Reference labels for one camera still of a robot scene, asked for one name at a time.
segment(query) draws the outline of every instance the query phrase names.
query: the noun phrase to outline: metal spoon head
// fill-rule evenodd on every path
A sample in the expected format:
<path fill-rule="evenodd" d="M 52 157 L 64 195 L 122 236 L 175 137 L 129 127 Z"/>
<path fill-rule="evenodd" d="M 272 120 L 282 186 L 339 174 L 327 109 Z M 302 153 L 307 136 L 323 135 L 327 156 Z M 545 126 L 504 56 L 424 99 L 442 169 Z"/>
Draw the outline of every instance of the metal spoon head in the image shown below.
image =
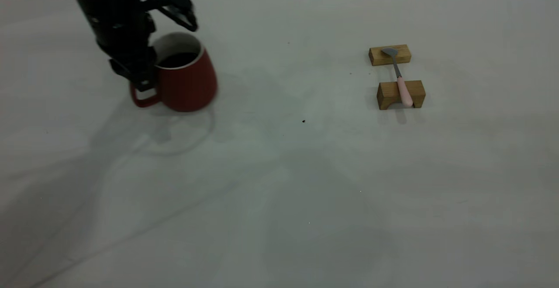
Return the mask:
<path fill-rule="evenodd" d="M 385 48 L 383 49 L 383 52 L 390 55 L 391 57 L 395 57 L 398 54 L 398 50 L 392 48 Z"/>

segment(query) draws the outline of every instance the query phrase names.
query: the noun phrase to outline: wooden block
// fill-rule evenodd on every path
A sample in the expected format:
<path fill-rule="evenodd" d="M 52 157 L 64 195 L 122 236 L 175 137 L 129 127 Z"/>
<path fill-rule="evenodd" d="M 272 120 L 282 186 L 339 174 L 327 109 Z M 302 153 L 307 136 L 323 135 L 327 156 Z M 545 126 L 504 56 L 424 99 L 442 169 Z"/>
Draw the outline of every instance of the wooden block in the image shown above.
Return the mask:
<path fill-rule="evenodd" d="M 386 47 L 369 49 L 369 59 L 373 66 L 392 64 L 392 57 L 382 51 L 384 48 L 394 48 L 398 50 L 396 63 L 409 63 L 411 60 L 411 52 L 407 48 L 407 45 L 388 45 Z"/>
<path fill-rule="evenodd" d="M 407 90 L 410 92 L 411 100 L 414 101 L 414 108 L 421 108 L 423 100 L 425 100 L 425 89 L 420 80 L 406 81 Z M 379 101 L 379 109 L 386 110 L 393 103 L 402 102 L 400 99 L 400 91 L 396 82 L 379 83 L 379 91 L 377 91 L 377 101 Z"/>

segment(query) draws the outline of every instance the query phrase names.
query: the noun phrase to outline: mug handle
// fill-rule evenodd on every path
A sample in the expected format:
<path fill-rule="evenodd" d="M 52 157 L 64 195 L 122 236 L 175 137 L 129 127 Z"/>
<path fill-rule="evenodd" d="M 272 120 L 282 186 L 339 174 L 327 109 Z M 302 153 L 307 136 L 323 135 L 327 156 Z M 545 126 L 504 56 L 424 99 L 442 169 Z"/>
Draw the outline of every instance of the mug handle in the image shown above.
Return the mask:
<path fill-rule="evenodd" d="M 130 96 L 132 97 L 132 101 L 134 101 L 134 104 L 140 108 L 150 107 L 151 105 L 154 105 L 161 101 L 161 95 L 159 94 L 157 88 L 155 89 L 155 92 L 156 94 L 151 97 L 148 97 L 146 99 L 138 99 L 138 95 L 136 94 L 136 87 L 134 87 L 134 85 L 130 83 Z"/>

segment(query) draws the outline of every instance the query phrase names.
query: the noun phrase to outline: spoon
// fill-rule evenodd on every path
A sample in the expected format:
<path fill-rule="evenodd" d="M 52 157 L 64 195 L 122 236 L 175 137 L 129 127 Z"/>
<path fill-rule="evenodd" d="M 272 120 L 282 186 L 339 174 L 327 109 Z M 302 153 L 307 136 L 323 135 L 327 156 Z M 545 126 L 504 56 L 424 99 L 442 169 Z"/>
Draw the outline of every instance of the spoon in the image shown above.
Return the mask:
<path fill-rule="evenodd" d="M 392 49 L 392 48 L 386 48 L 386 49 L 383 49 L 383 52 L 392 57 L 392 63 L 394 64 L 394 70 L 396 71 L 396 76 L 398 77 L 398 89 L 400 91 L 400 98 L 402 99 L 402 103 L 406 107 L 411 107 L 412 105 L 414 105 L 414 101 L 411 100 L 411 96 L 410 96 L 409 91 L 407 90 L 406 83 L 405 83 L 404 79 L 402 78 L 402 74 L 400 73 L 400 70 L 398 69 L 398 64 L 396 63 L 396 55 L 398 54 L 398 50 L 397 49 Z"/>

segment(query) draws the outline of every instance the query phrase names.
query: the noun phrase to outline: table surface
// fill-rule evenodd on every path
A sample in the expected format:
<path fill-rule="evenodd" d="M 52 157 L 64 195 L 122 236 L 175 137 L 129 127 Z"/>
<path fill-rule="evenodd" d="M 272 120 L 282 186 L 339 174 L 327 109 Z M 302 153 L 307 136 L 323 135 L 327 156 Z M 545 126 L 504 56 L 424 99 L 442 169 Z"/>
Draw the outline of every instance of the table surface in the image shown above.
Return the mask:
<path fill-rule="evenodd" d="M 559 285 L 559 0 L 193 1 L 191 114 L 74 0 L 0 1 L 1 287 Z M 427 97 L 379 111 L 397 44 Z"/>

